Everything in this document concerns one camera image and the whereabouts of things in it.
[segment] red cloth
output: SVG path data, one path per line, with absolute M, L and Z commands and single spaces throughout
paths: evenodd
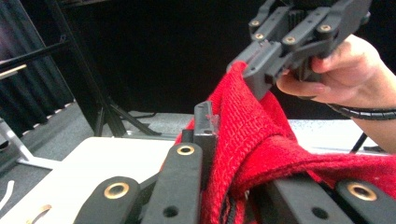
M 268 92 L 257 101 L 250 92 L 242 78 L 246 66 L 235 63 L 208 98 L 220 123 L 211 174 L 203 193 L 201 223 L 224 223 L 232 203 L 236 207 L 233 223 L 242 223 L 246 190 L 303 171 L 330 186 L 344 178 L 366 180 L 396 198 L 395 156 L 308 153 L 298 145 L 275 96 Z M 192 128 L 193 120 L 187 129 Z

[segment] black cable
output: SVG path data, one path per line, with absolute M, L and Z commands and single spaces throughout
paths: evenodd
M 357 151 L 359 151 L 359 148 L 361 148 L 361 146 L 363 146 L 363 143 L 364 143 L 364 141 L 366 141 L 366 139 L 367 139 L 367 134 L 362 133 L 361 137 L 358 139 L 355 146 L 349 151 L 349 153 L 356 153 Z

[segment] human hand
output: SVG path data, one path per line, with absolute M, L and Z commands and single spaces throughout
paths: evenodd
M 325 104 L 386 106 L 378 100 L 383 100 L 382 89 L 392 73 L 377 50 L 365 40 L 351 35 L 328 58 L 313 58 L 311 66 L 314 72 L 321 74 L 320 82 L 296 80 L 288 71 L 276 85 L 287 94 L 316 96 L 313 101 Z

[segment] brass ring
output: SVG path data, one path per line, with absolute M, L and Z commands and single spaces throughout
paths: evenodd
M 375 192 L 363 184 L 350 183 L 347 185 L 347 190 L 349 190 L 353 196 L 364 201 L 373 202 L 377 199 Z
M 189 156 L 194 153 L 194 148 L 189 146 L 181 146 L 177 149 L 177 153 L 182 156 Z
M 47 212 L 52 208 L 51 205 L 46 204 L 41 206 L 36 213 L 34 213 L 32 218 L 26 220 L 26 224 L 35 224 L 40 218 L 47 214 Z
M 104 195 L 108 199 L 118 199 L 123 197 L 129 190 L 129 185 L 123 182 L 114 183 L 105 189 Z

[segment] fabric fold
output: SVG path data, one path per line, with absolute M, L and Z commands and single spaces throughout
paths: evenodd
M 301 148 L 275 96 L 260 101 L 236 62 L 208 97 L 219 115 L 219 136 L 201 223 L 242 223 L 245 192 L 276 178 L 310 172 L 332 186 L 343 178 L 369 181 L 396 198 L 396 158 L 359 155 L 313 155 Z M 193 128 L 193 120 L 186 127 Z

